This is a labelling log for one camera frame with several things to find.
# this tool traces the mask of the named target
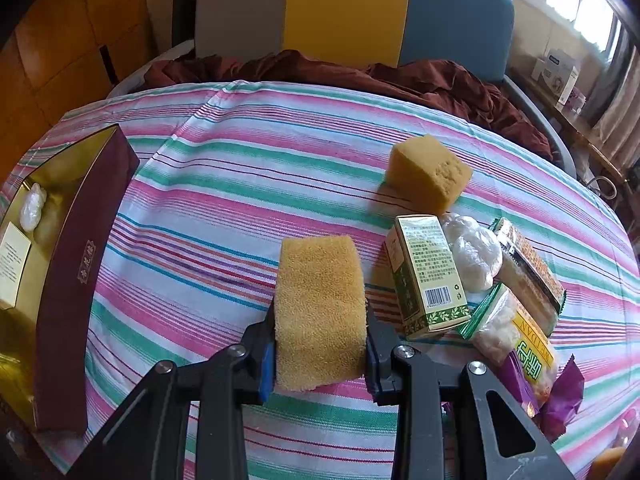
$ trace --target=green and cream box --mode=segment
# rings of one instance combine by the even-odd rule
[[[465,291],[437,216],[396,217],[386,236],[404,334],[415,339],[470,319]]]

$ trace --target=open gift box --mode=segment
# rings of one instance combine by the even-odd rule
[[[11,223],[31,246],[15,306],[0,300],[0,396],[32,430],[86,429],[84,352],[95,283],[139,163],[117,124],[95,132],[25,177],[2,219],[0,240]],[[20,210],[35,183],[47,199],[39,224],[25,233]]]

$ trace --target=yellow sponge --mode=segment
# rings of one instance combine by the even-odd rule
[[[465,189],[473,170],[434,137],[413,137],[391,149],[385,180],[418,212],[440,215]]]
[[[364,279],[351,238],[283,240],[274,314],[280,386],[312,390],[360,377],[367,322]]]

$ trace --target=crumpled brown sheet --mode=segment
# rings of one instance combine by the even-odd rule
[[[366,70],[308,58],[297,50],[283,50],[246,63],[222,56],[162,60],[146,72],[144,88],[237,79],[326,85],[393,97],[462,118],[552,160],[547,138],[498,87],[482,83],[447,60],[421,60],[398,68],[377,63]]]

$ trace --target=purple candy wrapper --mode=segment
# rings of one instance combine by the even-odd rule
[[[531,384],[524,377],[522,363],[515,350],[511,350],[507,354],[500,368],[496,370],[496,376],[530,418],[533,418],[540,411],[536,396],[533,394]]]
[[[556,379],[547,402],[540,410],[538,425],[549,442],[566,431],[566,425],[578,413],[584,397],[584,376],[572,355]]]

